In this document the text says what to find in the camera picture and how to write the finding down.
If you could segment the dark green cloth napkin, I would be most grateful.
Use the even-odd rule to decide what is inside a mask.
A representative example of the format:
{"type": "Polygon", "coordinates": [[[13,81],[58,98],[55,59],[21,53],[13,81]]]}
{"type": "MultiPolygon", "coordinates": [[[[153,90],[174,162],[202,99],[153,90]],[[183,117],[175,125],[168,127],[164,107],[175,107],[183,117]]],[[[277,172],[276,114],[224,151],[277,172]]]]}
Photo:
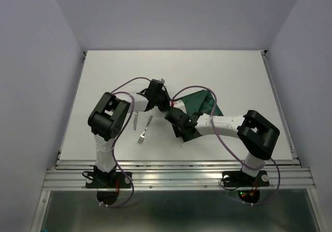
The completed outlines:
{"type": "Polygon", "coordinates": [[[208,90],[197,91],[174,101],[182,100],[185,104],[186,114],[191,116],[195,112],[202,112],[210,116],[215,105],[215,100],[208,90]]]}

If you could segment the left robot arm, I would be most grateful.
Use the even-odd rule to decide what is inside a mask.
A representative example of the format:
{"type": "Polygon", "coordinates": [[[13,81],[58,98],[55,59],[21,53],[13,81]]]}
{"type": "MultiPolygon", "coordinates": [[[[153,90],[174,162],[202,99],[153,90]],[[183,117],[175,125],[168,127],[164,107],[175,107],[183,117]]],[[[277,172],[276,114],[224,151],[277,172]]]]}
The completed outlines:
{"type": "Polygon", "coordinates": [[[163,79],[152,79],[148,87],[138,93],[105,92],[101,96],[88,118],[88,126],[96,145],[94,172],[103,187],[111,187],[115,183],[114,143],[125,126],[126,117],[154,107],[161,112],[170,109],[170,97],[163,79]]]}

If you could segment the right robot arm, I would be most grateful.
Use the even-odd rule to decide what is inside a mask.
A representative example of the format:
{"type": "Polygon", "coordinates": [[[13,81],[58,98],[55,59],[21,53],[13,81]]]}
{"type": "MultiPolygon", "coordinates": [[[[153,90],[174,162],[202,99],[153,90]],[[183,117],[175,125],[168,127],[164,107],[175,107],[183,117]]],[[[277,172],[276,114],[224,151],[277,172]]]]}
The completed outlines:
{"type": "Polygon", "coordinates": [[[275,125],[254,110],[240,116],[204,113],[189,116],[180,108],[172,107],[164,118],[172,125],[175,136],[183,141],[213,134],[220,141],[222,136],[239,139],[248,150],[239,172],[239,181],[244,185],[251,185],[257,180],[259,171],[271,159],[280,135],[275,125]]]}

